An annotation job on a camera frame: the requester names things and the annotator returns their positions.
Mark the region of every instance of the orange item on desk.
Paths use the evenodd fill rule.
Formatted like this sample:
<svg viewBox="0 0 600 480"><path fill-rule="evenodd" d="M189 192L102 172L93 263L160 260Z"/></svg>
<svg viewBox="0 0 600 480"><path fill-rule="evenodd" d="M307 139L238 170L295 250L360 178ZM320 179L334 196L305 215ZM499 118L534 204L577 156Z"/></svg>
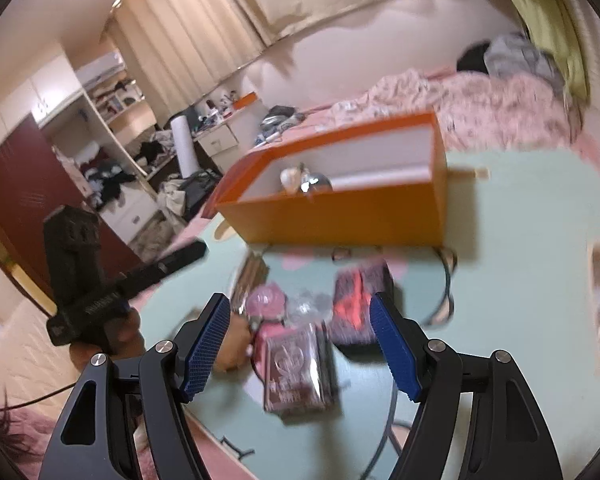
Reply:
<svg viewBox="0 0 600 480"><path fill-rule="evenodd" d="M234 103L234 109L239 110L240 108L244 108L245 106L249 106L250 104L256 102L258 100L258 96L256 92L251 92L250 94L241 97Z"/></svg>
<svg viewBox="0 0 600 480"><path fill-rule="evenodd" d="M280 193L303 163L333 190ZM248 243L439 246L445 237L446 155L433 112L361 124L260 153L218 211Z"/></svg>

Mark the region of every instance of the green table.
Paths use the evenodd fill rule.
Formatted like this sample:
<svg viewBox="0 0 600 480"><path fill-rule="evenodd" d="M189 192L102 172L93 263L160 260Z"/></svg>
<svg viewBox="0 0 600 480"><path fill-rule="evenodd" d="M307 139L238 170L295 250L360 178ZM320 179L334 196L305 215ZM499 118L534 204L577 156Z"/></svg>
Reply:
<svg viewBox="0 0 600 480"><path fill-rule="evenodd" d="M168 338L190 312L204 306L214 292L228 292L247 247L236 235L218 242L216 217L202 233L207 259L164 282L142 309L147 345ZM351 256L334 262L333 248L268 248L268 282L287 295L303 289L333 295L336 273L343 267L379 257L378 248L352 248ZM410 316L426 320L438 309L446 273L437 254L428 248L383 250L394 272L397 299ZM397 400L394 381L384 362L350 360L334 350L340 387L336 409L283 422L265 413L243 389L244 375L212 374L206 389L188 409L219 440L242 450L253 449L243 463L260 480L351 480L367 478L381 457L386 428ZM392 451L392 460L397 455Z"/></svg>

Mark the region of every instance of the black hair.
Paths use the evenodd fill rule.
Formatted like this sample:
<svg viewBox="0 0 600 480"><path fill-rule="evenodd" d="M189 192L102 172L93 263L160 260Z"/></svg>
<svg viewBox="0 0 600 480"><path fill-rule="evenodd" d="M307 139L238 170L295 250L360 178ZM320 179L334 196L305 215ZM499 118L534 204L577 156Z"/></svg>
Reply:
<svg viewBox="0 0 600 480"><path fill-rule="evenodd" d="M4 394L4 405L8 406L6 392ZM23 457L31 456L34 453L31 450L27 435L11 432L11 422L11 412L0 409L0 447L11 460L18 462Z"/></svg>

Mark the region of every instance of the shelf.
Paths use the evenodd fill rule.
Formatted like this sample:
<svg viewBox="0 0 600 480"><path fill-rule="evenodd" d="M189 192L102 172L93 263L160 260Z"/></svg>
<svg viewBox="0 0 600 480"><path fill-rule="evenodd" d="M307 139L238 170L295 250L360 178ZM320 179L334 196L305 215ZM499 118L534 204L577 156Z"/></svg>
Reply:
<svg viewBox="0 0 600 480"><path fill-rule="evenodd" d="M117 118L119 118L120 116L126 114L129 110L131 110L131 108L134 108L136 105L140 104L144 102L144 97L138 101L136 101L135 103L129 105L128 107L126 107L124 110L122 110L121 112L117 113L116 115L114 115L112 118L107 119L106 123L107 126L109 126L113 121L115 121Z"/></svg>
<svg viewBox="0 0 600 480"><path fill-rule="evenodd" d="M117 67L110 68L106 72L100 74L94 79L90 80L87 84L84 85L84 89L87 92L91 92L94 88L97 88L99 85L104 83L107 79L111 79L113 76L116 76L126 70L126 65L122 64Z"/></svg>

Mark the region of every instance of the pink bedding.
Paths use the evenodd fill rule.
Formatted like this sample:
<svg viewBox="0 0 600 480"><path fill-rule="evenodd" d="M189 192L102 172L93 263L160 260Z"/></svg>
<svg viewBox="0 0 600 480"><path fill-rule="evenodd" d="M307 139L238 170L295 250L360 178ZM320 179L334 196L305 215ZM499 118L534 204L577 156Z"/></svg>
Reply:
<svg viewBox="0 0 600 480"><path fill-rule="evenodd" d="M363 96L331 107L318 130L434 110L447 151L530 150L569 144L552 88L527 74L501 80L461 72L431 80L417 70L383 77Z"/></svg>

